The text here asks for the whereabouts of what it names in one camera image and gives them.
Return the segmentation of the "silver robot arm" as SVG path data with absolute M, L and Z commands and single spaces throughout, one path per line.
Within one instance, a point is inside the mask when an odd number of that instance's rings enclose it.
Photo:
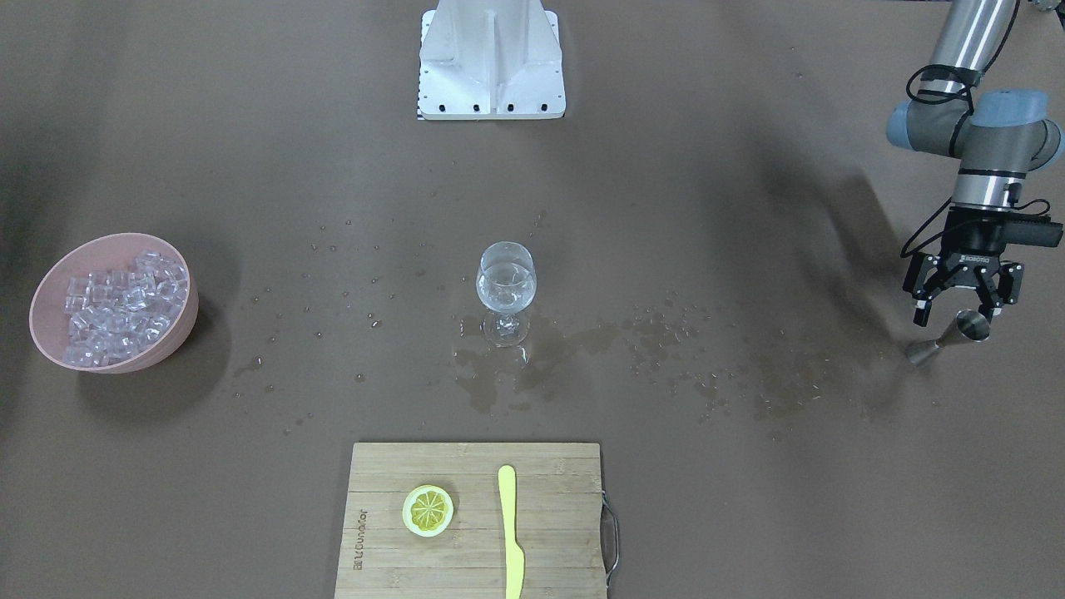
M 953 288 L 977 293 L 979 314 L 993 319 L 1016 304 L 1023 263 L 1004 260 L 1009 246 L 1054 249 L 1063 225 L 1048 210 L 1028 212 L 1028 175 L 1063 155 L 1063 129 L 1048 117 L 1039 90 L 978 94 L 1004 49 L 1019 1 L 954 1 L 929 63 L 910 76 L 908 98 L 886 125 L 890 143 L 906 151 L 958 160 L 954 192 L 934 212 L 943 231 L 919 227 L 903 244 L 908 261 L 903 290 L 925 326 L 933 300 Z

